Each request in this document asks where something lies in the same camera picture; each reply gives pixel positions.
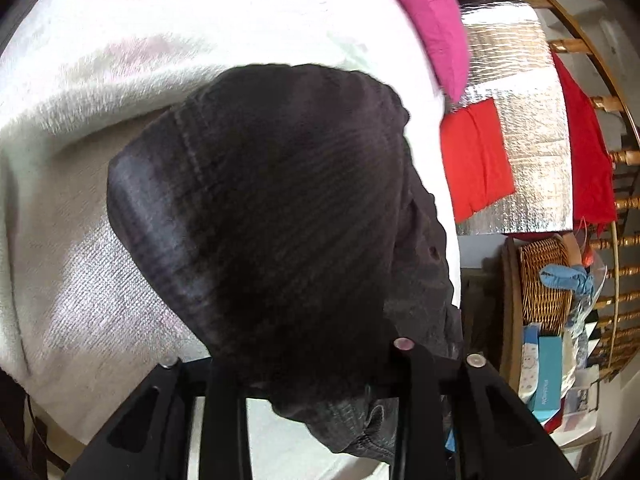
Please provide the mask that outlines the white bed blanket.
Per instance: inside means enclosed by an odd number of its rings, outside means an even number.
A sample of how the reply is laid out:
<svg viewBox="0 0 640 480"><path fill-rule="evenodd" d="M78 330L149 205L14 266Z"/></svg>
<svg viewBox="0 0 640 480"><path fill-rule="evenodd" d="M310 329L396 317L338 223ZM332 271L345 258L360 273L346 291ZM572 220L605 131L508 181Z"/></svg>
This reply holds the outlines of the white bed blanket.
<svg viewBox="0 0 640 480"><path fill-rule="evenodd" d="M108 163L164 108L267 63L399 94L460 281L444 92L397 0L37 0L1 55L1 367L81 442L162 359L206 353L108 224Z"/></svg>

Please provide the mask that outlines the red pillow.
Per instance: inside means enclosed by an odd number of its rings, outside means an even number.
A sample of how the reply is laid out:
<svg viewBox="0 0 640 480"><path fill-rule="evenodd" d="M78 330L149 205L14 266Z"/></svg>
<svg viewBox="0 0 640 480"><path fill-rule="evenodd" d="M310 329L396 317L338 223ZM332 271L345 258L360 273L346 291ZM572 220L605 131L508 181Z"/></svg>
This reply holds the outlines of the red pillow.
<svg viewBox="0 0 640 480"><path fill-rule="evenodd" d="M440 148L457 223L515 193L494 99L442 118Z"/></svg>

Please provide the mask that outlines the pink pillow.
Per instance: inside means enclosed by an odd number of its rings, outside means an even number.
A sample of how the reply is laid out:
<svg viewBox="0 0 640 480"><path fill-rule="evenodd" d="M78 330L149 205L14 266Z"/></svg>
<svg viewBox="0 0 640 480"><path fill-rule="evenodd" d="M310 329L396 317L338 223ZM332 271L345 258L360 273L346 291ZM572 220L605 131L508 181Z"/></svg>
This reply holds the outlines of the pink pillow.
<svg viewBox="0 0 640 480"><path fill-rule="evenodd" d="M398 2L418 33L442 90L451 101L459 101L468 83L471 57L458 0Z"/></svg>

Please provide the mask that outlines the white patterned tissue pack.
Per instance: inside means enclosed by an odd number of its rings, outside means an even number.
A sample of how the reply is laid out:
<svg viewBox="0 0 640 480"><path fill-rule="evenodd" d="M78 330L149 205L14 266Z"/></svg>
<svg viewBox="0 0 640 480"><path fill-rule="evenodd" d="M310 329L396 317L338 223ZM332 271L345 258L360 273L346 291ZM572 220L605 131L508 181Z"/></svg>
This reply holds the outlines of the white patterned tissue pack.
<svg viewBox="0 0 640 480"><path fill-rule="evenodd" d="M523 328L521 373L518 381L518 396L524 403L535 394L539 376L539 331L540 325L527 324Z"/></svg>

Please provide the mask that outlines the blue cloth in basket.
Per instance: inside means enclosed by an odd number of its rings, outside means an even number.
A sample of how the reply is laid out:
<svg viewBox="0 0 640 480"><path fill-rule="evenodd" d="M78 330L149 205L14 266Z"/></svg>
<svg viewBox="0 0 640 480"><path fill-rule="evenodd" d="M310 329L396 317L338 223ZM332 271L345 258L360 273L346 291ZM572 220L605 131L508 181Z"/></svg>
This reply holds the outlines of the blue cloth in basket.
<svg viewBox="0 0 640 480"><path fill-rule="evenodd" d="M556 290L569 290L580 298L593 298L593 276L581 265L547 264L539 271L541 284Z"/></svg>

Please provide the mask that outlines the black quilted jacket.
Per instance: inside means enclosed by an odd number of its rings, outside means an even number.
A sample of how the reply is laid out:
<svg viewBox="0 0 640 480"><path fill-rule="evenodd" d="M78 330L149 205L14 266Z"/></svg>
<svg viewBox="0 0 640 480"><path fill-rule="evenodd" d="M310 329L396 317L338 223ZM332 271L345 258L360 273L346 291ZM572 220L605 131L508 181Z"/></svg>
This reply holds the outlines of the black quilted jacket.
<svg viewBox="0 0 640 480"><path fill-rule="evenodd" d="M214 361L329 450L390 462L399 337L462 333L408 110L360 72L221 74L110 162L111 227Z"/></svg>

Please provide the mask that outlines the wooden side table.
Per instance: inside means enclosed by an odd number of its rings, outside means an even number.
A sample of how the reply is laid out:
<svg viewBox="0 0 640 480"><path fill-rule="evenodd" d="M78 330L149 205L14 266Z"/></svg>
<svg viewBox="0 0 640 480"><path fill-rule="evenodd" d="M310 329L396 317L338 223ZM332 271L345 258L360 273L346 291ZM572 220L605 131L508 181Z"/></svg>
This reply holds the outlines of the wooden side table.
<svg viewBox="0 0 640 480"><path fill-rule="evenodd" d="M518 251L505 238L477 269L461 273L461 311L466 353L478 353L513 389L521 377L523 307Z"/></svg>

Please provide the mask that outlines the silver foil insulation panel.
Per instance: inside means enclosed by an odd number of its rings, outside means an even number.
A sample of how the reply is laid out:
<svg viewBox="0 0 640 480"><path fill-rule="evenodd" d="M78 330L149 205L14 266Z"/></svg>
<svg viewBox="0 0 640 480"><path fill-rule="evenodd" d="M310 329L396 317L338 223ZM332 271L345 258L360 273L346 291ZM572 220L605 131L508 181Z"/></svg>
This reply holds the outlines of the silver foil insulation panel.
<svg viewBox="0 0 640 480"><path fill-rule="evenodd" d="M471 64L465 92L448 103L493 99L515 193L458 224L460 235L566 231L573 225L572 160L566 107L544 29L524 0L461 7Z"/></svg>

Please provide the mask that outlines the red cloth on railing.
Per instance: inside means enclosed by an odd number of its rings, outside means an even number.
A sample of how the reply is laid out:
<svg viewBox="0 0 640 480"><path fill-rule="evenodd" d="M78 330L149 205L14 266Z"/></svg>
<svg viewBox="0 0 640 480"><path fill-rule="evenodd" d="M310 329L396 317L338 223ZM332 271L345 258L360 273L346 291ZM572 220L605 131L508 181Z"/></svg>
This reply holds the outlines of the red cloth on railing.
<svg viewBox="0 0 640 480"><path fill-rule="evenodd" d="M563 91L570 160L574 226L593 226L598 235L616 220L613 165L589 96L574 81L560 58L551 53Z"/></svg>

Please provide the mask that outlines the wicker basket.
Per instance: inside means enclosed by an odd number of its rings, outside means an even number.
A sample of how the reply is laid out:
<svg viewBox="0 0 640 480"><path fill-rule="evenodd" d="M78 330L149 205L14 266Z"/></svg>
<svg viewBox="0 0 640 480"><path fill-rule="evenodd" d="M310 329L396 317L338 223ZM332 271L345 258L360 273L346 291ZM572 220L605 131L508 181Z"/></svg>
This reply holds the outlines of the wicker basket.
<svg viewBox="0 0 640 480"><path fill-rule="evenodd" d="M562 237L555 235L522 245L518 248L518 263L524 322L539 324L543 335L558 336L564 330L573 293L542 284L539 272L548 264L567 265L568 252Z"/></svg>

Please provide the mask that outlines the light blue cardboard box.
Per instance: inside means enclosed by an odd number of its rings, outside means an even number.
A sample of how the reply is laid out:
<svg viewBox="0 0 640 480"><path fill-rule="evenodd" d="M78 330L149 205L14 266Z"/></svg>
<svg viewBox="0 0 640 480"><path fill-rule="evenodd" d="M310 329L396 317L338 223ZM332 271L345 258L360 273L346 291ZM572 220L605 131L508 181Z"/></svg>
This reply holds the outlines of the light blue cardboard box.
<svg viewBox="0 0 640 480"><path fill-rule="evenodd" d="M561 407L562 349L563 341L560 336L543 336L538 340L537 389L528 406L542 424L552 419Z"/></svg>

